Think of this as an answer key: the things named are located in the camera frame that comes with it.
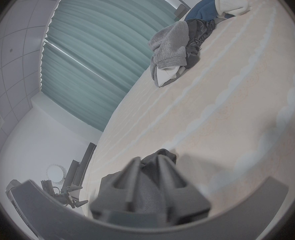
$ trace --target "gray waffle-knit cloth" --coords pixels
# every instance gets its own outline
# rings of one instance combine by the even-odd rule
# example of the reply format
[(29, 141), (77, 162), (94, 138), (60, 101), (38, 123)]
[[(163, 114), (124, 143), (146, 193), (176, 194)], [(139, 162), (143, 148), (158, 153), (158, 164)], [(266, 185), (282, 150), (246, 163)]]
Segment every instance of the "gray waffle-knit cloth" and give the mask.
[(186, 66), (186, 49), (189, 42), (189, 29), (186, 21), (178, 21), (157, 32), (148, 42), (154, 52), (151, 57), (151, 76), (155, 85), (157, 81), (156, 67), (165, 69), (172, 66)]

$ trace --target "white garment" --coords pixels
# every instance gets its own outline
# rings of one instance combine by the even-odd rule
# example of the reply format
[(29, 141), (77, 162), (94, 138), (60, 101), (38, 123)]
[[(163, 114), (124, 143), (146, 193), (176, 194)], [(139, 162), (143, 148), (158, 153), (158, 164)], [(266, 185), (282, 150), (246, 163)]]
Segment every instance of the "white garment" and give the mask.
[(215, 0), (215, 7), (218, 15), (227, 13), (238, 16), (252, 10), (247, 0)]
[(165, 84), (170, 79), (177, 78), (177, 74), (180, 76), (185, 70), (184, 66), (172, 66), (164, 69), (156, 68), (157, 82), (159, 87)]

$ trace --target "mattress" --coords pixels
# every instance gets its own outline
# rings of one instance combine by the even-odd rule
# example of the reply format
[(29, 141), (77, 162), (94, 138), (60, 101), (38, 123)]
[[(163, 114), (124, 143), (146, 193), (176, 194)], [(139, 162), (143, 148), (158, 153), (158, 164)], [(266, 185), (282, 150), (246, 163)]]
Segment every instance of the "mattress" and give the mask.
[[(87, 169), (80, 199), (101, 178), (160, 148), (212, 203), (236, 205), (268, 176), (295, 197), (295, 25), (277, 0), (249, 0), (248, 13), (219, 23), (200, 61), (157, 88), (147, 69), (119, 104)], [(87, 206), (83, 208), (90, 217)]]

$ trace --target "blue towel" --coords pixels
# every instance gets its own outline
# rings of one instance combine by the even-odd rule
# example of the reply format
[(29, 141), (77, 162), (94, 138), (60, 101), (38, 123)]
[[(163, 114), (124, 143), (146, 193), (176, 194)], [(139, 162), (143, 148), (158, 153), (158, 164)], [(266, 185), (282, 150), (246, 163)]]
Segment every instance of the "blue towel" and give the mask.
[[(200, 19), (207, 22), (213, 20), (218, 16), (215, 0), (202, 0), (198, 2), (187, 14), (185, 21), (189, 19)], [(225, 18), (233, 17), (234, 15), (225, 14)]]

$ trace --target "curtain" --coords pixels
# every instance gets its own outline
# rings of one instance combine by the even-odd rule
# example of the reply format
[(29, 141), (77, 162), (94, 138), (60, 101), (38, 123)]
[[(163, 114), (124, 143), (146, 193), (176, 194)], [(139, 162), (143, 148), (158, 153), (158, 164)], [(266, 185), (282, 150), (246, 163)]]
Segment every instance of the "curtain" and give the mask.
[(61, 0), (43, 46), (41, 91), (103, 131), (148, 68), (147, 43), (175, 22), (165, 0)]

